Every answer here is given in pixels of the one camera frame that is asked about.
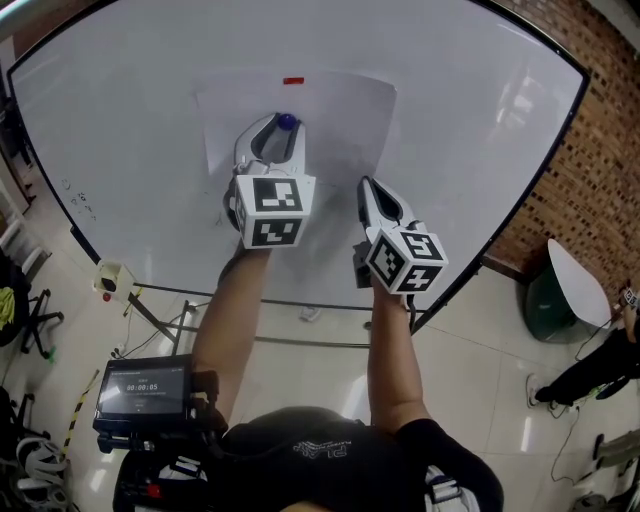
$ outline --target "brick wall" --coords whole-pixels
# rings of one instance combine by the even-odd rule
[[[489,256],[532,273],[555,238],[614,301],[640,286],[640,63],[586,1],[499,0],[565,46],[591,85],[551,164]]]

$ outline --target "green trash bin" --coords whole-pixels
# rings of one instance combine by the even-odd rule
[[[554,334],[577,322],[552,265],[527,288],[524,321],[531,334],[540,341],[550,341]]]

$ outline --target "blue ball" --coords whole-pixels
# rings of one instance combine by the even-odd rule
[[[290,132],[291,130],[293,130],[293,127],[297,122],[298,120],[293,114],[282,114],[278,119],[278,128],[284,130],[285,132]]]

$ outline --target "black t-shirt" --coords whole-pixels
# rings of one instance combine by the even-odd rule
[[[482,512],[502,510],[493,472],[433,420],[390,436],[331,411],[292,408],[234,427],[221,446],[235,454],[216,486],[223,509],[280,511],[306,501],[333,512],[423,511],[435,465],[472,491]]]

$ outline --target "shoulder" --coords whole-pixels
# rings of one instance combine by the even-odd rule
[[[499,512],[504,503],[500,481],[482,459],[464,448],[434,420],[416,420],[395,435],[411,470],[421,478],[430,466],[473,492],[482,512]]]

